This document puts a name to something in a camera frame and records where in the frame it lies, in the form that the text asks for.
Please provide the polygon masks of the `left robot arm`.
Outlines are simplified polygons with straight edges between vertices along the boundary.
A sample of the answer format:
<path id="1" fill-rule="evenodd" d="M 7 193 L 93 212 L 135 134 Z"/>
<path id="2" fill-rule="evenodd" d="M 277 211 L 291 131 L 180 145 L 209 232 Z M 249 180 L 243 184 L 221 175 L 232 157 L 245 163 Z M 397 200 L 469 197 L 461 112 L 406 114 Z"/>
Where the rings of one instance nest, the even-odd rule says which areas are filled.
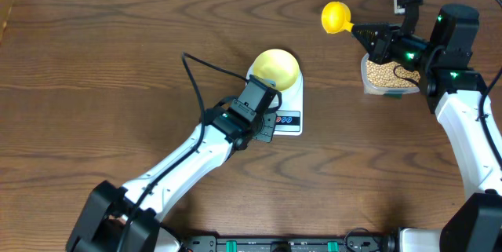
<path id="1" fill-rule="evenodd" d="M 159 164 L 117 188 L 103 181 L 89 194 L 67 241 L 68 251 L 178 251 L 161 223 L 202 177 L 252 139 L 270 142 L 282 94 L 260 77 L 248 78 L 239 97 L 204 109 L 191 136 Z"/>

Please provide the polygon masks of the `yellow measuring scoop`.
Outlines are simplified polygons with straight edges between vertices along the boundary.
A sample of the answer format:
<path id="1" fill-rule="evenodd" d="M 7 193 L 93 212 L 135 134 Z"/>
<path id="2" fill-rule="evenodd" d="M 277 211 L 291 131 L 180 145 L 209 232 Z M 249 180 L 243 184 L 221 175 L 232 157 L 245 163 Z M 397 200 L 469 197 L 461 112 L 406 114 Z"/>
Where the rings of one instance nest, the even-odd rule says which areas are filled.
<path id="1" fill-rule="evenodd" d="M 354 24 L 351 22 L 351 11 L 342 2 L 329 2 L 325 5 L 321 15 L 322 27 L 328 34 L 342 31 L 351 32 Z"/>

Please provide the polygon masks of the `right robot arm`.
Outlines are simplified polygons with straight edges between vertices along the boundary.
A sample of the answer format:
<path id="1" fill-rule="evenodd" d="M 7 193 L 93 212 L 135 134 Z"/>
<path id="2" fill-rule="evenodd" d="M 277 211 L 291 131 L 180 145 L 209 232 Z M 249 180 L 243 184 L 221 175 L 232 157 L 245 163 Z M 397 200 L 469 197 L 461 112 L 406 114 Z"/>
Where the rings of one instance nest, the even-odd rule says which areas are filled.
<path id="1" fill-rule="evenodd" d="M 395 0 L 401 24 L 355 24 L 352 35 L 376 64 L 396 62 L 417 71 L 420 92 L 445 130 L 466 201 L 437 230 L 400 228 L 385 251 L 499 251 L 501 249 L 501 135 L 491 112 L 493 88 L 468 66 L 479 27 L 476 9 L 444 5 L 431 37 L 415 36 L 423 0 Z"/>

